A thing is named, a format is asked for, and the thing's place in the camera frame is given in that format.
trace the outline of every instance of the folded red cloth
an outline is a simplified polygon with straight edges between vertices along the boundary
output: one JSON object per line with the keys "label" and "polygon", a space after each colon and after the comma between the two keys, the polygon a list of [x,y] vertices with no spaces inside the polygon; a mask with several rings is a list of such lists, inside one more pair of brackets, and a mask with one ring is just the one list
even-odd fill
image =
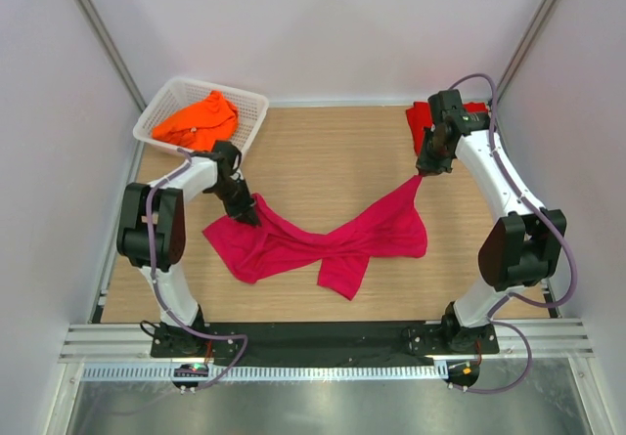
{"label": "folded red cloth", "polygon": [[260,279],[322,259],[318,285],[354,298],[371,256],[422,257],[426,229],[415,209],[422,180],[414,176],[373,203],[354,220],[327,235],[307,233],[280,217],[255,194],[260,227],[224,216],[203,231],[240,281]]}
{"label": "folded red cloth", "polygon": [[[466,103],[463,107],[468,112],[487,112],[487,106],[484,103]],[[420,155],[422,142],[424,141],[424,129],[432,125],[430,117],[430,106],[428,103],[415,101],[412,108],[408,108],[407,122],[411,128],[413,135],[413,150],[417,156]]]}

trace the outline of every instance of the gray floor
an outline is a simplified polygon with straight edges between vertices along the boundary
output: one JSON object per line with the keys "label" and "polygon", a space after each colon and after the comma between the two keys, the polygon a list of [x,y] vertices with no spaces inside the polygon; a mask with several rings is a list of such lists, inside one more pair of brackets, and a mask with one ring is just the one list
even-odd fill
{"label": "gray floor", "polygon": [[[487,361],[476,387],[496,387],[524,361]],[[478,396],[442,381],[225,384],[170,395],[171,383],[82,383],[68,434],[394,435],[591,434],[567,360],[538,360],[513,391]]]}

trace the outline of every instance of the wooden tabletop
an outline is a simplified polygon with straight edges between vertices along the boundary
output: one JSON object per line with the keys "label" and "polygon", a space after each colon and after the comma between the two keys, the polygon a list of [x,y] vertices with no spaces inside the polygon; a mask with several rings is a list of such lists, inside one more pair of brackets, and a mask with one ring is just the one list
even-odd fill
{"label": "wooden tabletop", "polygon": [[[250,190],[305,231],[327,233],[415,174],[404,109],[270,109],[243,165]],[[146,147],[138,181],[159,178],[182,158]],[[458,160],[452,174],[426,178],[416,208],[428,232],[421,259],[372,258],[352,301],[316,285],[320,263],[259,281],[237,281],[201,230],[224,214],[212,195],[186,207],[183,266],[204,316],[215,322],[387,321],[439,319],[478,277],[477,252],[492,227],[480,192]],[[539,287],[528,296],[541,300]],[[546,318],[545,310],[509,303],[501,318]],[[158,321],[152,291],[118,257],[102,321]]]}

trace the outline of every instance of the magenta fabric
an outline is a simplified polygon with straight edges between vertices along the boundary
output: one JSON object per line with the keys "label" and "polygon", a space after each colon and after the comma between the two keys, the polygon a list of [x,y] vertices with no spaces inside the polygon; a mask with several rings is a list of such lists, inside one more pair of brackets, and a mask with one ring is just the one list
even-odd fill
{"label": "magenta fabric", "polygon": [[361,286],[371,256],[425,255],[426,229],[415,209],[421,180],[421,176],[412,177],[354,220],[326,235],[300,230],[274,212],[259,194],[254,198],[260,227],[224,216],[203,233],[242,282],[255,283],[322,259],[318,285],[351,300]]}

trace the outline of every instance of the pink cloth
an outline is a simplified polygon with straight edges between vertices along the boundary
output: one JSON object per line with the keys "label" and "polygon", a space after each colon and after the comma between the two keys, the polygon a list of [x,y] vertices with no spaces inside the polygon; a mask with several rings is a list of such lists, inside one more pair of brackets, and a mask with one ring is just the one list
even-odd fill
{"label": "pink cloth", "polygon": [[318,285],[351,300],[371,256],[425,255],[426,229],[414,205],[421,180],[421,176],[414,176],[327,235],[300,230],[255,194],[260,227],[224,216],[206,227],[204,236],[242,282],[255,283],[322,259]]}

